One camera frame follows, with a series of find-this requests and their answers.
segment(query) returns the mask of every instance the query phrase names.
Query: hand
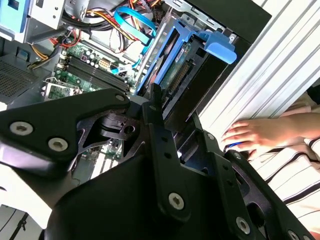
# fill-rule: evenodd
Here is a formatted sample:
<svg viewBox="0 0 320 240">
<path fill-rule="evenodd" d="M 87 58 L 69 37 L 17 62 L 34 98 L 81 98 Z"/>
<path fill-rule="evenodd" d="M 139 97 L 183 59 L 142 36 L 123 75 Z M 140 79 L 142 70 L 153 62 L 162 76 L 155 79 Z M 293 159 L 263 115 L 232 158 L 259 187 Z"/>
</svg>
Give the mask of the hand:
<svg viewBox="0 0 320 240">
<path fill-rule="evenodd" d="M 225 146 L 241 143 L 229 149 L 239 152 L 249 151 L 249 159 L 252 160 L 292 137 L 293 126 L 285 117 L 253 119 L 234 123 L 222 136 L 222 143 Z"/>
</svg>

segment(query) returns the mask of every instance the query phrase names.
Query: black wire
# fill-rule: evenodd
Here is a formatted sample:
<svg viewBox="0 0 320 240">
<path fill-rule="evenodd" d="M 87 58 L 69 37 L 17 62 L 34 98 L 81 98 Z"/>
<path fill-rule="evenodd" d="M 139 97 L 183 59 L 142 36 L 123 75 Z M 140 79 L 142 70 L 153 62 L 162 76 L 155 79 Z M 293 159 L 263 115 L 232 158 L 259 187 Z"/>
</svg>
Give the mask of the black wire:
<svg viewBox="0 0 320 240">
<path fill-rule="evenodd" d="M 10 222 L 10 220 L 12 219 L 12 217 L 15 215 L 17 209 L 15 209 L 11 215 L 11 217 L 9 217 L 8 221 L 6 221 L 6 223 L 3 225 L 3 227 L 0 229 L 0 232 L 7 226 L 7 224 Z"/>
</svg>

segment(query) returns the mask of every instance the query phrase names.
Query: bolt hole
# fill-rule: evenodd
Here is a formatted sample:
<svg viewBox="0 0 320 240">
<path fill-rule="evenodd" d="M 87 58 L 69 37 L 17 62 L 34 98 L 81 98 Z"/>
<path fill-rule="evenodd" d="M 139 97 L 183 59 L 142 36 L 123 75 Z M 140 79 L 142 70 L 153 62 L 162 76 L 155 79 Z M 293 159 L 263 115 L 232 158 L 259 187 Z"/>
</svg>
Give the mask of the bolt hole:
<svg viewBox="0 0 320 240">
<path fill-rule="evenodd" d="M 19 131 L 19 132 L 25 132 L 27 131 L 28 129 L 25 127 L 25 126 L 17 126 L 16 129 Z"/>
<path fill-rule="evenodd" d="M 246 229 L 247 228 L 247 226 L 246 226 L 246 224 L 242 221 L 242 222 L 240 222 L 240 224 L 241 224 L 241 227 L 242 228 L 244 228 L 244 229 Z"/>
<path fill-rule="evenodd" d="M 201 170 L 201 172 L 203 172 L 204 174 L 209 174 L 209 171 L 208 171 L 208 168 L 203 168 L 202 170 Z"/>
<path fill-rule="evenodd" d="M 165 156 L 167 159 L 171 159 L 171 158 L 172 158 L 171 154 L 170 154 L 170 153 L 167 153 L 167 152 L 164 153 L 164 156 Z"/>
<path fill-rule="evenodd" d="M 176 196 L 172 200 L 174 201 L 175 204 L 177 204 L 177 205 L 180 204 L 180 200 Z"/>
<path fill-rule="evenodd" d="M 57 147 L 57 148 L 59 148 L 59 149 L 62 149 L 62 148 L 63 148 L 63 144 L 62 144 L 61 142 L 59 142 L 59 141 L 55 141 L 55 142 L 53 143 L 53 146 L 55 146 L 55 147 Z"/>
<path fill-rule="evenodd" d="M 229 179 L 226 181 L 231 187 L 234 185 Z"/>
<path fill-rule="evenodd" d="M 131 134 L 135 131 L 135 128 L 133 126 L 127 126 L 125 129 L 124 129 L 124 133 L 125 134 Z"/>
</svg>

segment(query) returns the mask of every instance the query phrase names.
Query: black panel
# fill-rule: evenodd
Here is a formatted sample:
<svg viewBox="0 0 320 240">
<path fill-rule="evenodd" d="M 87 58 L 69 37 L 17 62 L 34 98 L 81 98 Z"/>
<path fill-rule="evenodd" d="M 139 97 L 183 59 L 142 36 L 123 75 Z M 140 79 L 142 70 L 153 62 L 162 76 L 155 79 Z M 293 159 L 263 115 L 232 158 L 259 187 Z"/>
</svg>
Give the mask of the black panel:
<svg viewBox="0 0 320 240">
<path fill-rule="evenodd" d="M 186 0 L 251 44 L 271 15 L 252 0 Z"/>
</svg>

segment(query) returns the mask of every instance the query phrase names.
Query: white striped fabric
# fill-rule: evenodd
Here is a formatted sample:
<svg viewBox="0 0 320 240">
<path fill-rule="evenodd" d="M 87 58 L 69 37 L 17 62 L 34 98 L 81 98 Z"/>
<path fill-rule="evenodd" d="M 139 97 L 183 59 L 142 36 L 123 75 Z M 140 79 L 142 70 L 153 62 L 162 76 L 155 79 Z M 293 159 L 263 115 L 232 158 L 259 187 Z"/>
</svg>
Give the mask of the white striped fabric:
<svg viewBox="0 0 320 240">
<path fill-rule="evenodd" d="M 278 147 L 251 165 L 310 231 L 320 234 L 320 138 Z"/>
</svg>

